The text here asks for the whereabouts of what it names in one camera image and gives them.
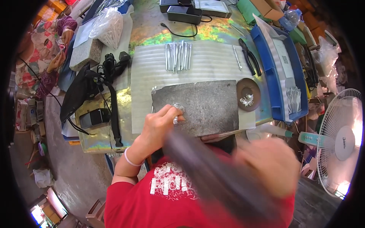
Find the green box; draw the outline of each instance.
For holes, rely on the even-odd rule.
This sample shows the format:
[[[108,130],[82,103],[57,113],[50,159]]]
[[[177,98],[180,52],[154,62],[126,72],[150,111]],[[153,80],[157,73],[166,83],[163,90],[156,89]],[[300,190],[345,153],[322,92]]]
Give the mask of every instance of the green box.
[[[264,18],[264,16],[261,15],[261,13],[250,0],[239,0],[237,3],[237,8],[241,12],[242,16],[245,18],[247,24],[256,24],[256,20],[252,16],[252,13],[266,22],[272,21],[271,19]]]
[[[292,38],[293,43],[300,43],[302,45],[307,44],[304,34],[297,27],[295,27],[294,30],[289,32],[289,36],[290,38]]]

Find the red t-shirt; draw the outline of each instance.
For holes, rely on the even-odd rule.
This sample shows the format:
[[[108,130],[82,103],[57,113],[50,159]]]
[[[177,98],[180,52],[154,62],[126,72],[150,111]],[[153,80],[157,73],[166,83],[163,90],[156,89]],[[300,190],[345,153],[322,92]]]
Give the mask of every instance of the red t-shirt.
[[[229,154],[211,148],[222,160]],[[280,205],[282,224],[264,227],[288,227],[294,212],[294,194]],[[187,175],[176,164],[161,158],[155,168],[136,185],[117,182],[108,187],[104,221],[114,227],[243,227],[223,208],[207,215]]]

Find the white graphic print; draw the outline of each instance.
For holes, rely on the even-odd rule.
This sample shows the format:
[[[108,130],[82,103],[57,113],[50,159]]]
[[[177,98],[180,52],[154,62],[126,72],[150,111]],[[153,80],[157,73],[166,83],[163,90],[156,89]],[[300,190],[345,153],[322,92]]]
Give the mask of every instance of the white graphic print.
[[[182,197],[191,200],[198,199],[189,177],[181,167],[171,162],[165,162],[155,168],[154,177],[151,180],[150,194],[163,196],[173,201]]]

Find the person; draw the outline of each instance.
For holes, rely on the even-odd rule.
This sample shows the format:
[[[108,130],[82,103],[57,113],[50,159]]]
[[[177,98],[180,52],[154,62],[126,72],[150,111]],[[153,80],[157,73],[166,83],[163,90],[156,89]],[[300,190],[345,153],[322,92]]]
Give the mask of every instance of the person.
[[[174,127],[175,116],[178,121],[184,121],[181,110],[171,105],[148,114],[142,133],[118,160],[112,184],[107,189],[104,213],[107,228],[242,227],[242,223],[225,210],[217,211],[217,218],[206,215],[189,177],[166,157],[138,182],[140,166],[162,147],[165,135]],[[216,147],[210,149],[218,157],[229,156]],[[264,227],[288,227],[293,216],[300,167],[292,149],[279,138],[252,143],[238,141],[231,159],[237,165],[254,167],[268,191],[280,198],[278,208],[282,222]]]
[[[17,49],[15,82],[24,94],[44,97],[56,84],[77,22],[70,16],[29,26]]]

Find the qr code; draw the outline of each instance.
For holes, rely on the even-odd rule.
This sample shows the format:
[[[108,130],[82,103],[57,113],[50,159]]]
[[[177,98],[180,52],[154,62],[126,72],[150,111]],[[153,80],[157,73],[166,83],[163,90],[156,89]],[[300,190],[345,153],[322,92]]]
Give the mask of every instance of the qr code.
[[[289,64],[288,59],[285,55],[282,55],[281,57],[283,58],[285,64]]]

